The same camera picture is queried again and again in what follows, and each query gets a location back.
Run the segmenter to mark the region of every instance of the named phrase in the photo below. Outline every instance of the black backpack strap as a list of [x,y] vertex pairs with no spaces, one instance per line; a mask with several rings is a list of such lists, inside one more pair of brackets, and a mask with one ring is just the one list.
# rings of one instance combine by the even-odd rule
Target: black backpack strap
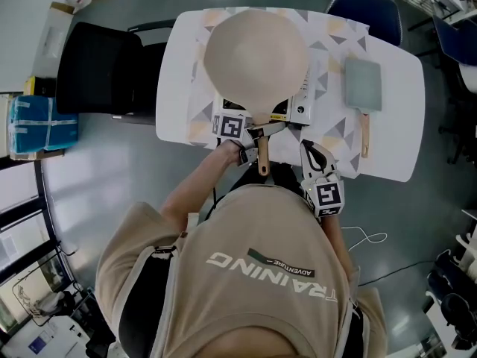
[[356,306],[353,305],[353,315],[351,316],[350,331],[346,345],[344,346],[343,358],[356,358],[364,356],[364,351],[367,351],[367,342],[364,343],[364,321],[365,315]]
[[175,247],[155,248],[142,262],[119,319],[118,336],[130,358],[148,358],[163,349],[174,285]]

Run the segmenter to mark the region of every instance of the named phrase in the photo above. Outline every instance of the hand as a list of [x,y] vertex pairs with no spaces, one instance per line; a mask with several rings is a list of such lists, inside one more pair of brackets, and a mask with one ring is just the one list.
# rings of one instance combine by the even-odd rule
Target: hand
[[225,142],[222,142],[215,151],[222,153],[229,164],[240,163],[240,145],[238,142],[235,143],[227,139]]

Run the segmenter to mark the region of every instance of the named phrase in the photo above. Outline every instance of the window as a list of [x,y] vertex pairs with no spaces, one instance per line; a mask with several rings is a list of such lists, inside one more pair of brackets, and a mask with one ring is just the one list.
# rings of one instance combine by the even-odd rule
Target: window
[[57,252],[40,162],[0,158],[0,341],[71,280]]
[[0,212],[38,197],[33,163],[0,171]]

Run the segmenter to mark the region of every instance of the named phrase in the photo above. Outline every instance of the gray floor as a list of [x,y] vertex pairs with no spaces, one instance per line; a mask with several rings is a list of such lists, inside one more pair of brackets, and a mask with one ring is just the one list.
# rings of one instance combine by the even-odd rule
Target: gray floor
[[[331,0],[100,0],[76,15],[85,21],[124,30],[132,25],[171,19],[186,10],[224,6],[275,6],[324,11]],[[407,28],[425,16],[398,1],[402,26]],[[163,40],[166,32],[152,33],[144,42]],[[411,53],[433,47],[425,28],[404,30],[402,47]],[[387,232],[380,245],[364,243],[353,250],[361,266],[361,281],[433,259],[455,245],[454,235],[464,232],[468,219],[461,208],[476,199],[477,174],[460,161],[446,164],[453,151],[452,140],[437,133],[446,113],[447,92],[440,70],[423,59],[426,77],[426,122],[420,154],[408,183],[361,175],[347,180],[347,205],[343,226],[359,225],[368,233]],[[44,162],[54,223],[64,240],[80,249],[71,258],[78,280],[94,284],[95,267],[105,243],[125,210],[138,200],[158,207],[168,193],[196,167],[207,150],[167,143],[157,139],[154,128],[126,125],[109,116],[80,117],[80,142],[64,158]],[[186,160],[181,156],[187,154]],[[224,194],[239,177],[232,169],[218,191]],[[361,238],[346,230],[349,245]],[[381,292],[389,332],[389,352],[417,343],[431,330],[420,311],[426,298],[425,277],[429,264],[402,271],[381,280]]]

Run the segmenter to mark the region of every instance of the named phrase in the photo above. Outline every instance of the frying pan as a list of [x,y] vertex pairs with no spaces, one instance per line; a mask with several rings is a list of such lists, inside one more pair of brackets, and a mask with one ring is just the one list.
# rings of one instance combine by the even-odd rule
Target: frying pan
[[[308,71],[305,41],[293,22],[249,9],[215,26],[203,66],[218,93],[241,105],[255,125],[300,90]],[[268,175],[268,138],[259,139],[259,173]]]

